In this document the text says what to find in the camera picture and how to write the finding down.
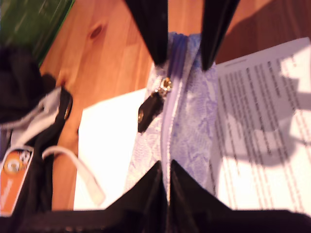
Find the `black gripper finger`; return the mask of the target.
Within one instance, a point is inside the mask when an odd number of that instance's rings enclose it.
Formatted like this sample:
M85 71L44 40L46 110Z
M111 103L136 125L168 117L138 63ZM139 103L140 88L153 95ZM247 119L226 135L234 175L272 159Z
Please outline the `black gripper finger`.
M239 3L239 0L205 1L201 33L202 70L210 69L214 63Z
M129 191L108 206L106 210L166 211L167 200L161 162L157 161Z
M205 190L176 160L171 162L171 194L176 195L190 211L231 211Z
M168 1L126 0L133 19L145 45L156 65L167 58L168 47Z

